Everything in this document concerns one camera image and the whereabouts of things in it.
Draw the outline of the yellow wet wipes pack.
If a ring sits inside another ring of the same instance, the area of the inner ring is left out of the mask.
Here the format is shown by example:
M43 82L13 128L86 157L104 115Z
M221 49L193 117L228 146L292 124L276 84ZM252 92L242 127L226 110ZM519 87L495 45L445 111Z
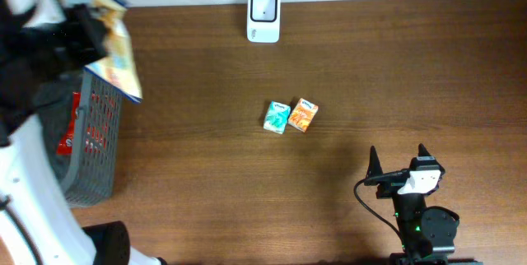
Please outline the yellow wet wipes pack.
M61 1L65 6L87 5L90 13L102 21L108 31L104 39L108 55L87 65L87 70L119 89L131 101L141 102L142 88L133 58L132 42L124 24L124 15L128 10L127 2L125 0Z

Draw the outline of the orange tissue pack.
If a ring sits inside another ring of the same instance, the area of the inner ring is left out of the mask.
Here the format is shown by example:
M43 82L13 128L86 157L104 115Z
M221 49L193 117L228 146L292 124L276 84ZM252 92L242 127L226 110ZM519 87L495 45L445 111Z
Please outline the orange tissue pack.
M318 110L318 105L300 98L289 115L288 124L305 133Z

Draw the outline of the red snack packet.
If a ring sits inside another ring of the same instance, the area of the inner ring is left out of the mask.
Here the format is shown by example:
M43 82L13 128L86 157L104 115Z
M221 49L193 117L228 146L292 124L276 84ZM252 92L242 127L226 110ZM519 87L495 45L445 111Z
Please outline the red snack packet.
M56 153L61 156L71 155L72 154L72 145L74 137L75 122L77 120L77 109L80 103L81 93L73 92L72 93L72 112L71 120L68 124L66 133L63 135L63 138L58 144Z

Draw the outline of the teal tissue pack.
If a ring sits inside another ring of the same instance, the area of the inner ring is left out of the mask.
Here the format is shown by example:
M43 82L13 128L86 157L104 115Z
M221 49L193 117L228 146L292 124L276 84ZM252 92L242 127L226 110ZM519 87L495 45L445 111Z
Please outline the teal tissue pack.
M283 134L290 113L291 107L289 105L272 101L265 114L263 128L274 133Z

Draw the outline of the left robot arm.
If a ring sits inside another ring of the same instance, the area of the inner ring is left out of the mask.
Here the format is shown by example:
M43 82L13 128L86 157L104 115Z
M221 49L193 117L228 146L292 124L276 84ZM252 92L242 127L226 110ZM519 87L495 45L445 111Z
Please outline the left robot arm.
M1 0L1 239L17 264L159 264L107 199L123 99L142 101L124 0Z

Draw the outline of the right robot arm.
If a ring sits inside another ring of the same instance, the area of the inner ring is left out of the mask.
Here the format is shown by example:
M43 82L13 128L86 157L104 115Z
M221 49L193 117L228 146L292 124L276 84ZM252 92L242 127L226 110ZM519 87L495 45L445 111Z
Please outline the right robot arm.
M450 259L455 252L455 237L459 215L447 208L428 206L426 197L439 188L445 174L444 167L423 144L409 163L409 167L384 172L374 146L370 149L366 177L357 182L353 192L358 202L373 216L388 225L398 236L401 253L392 253L389 264L477 264L470 258ZM375 186L378 199L390 199L394 204L393 225L371 209L358 195L360 185Z

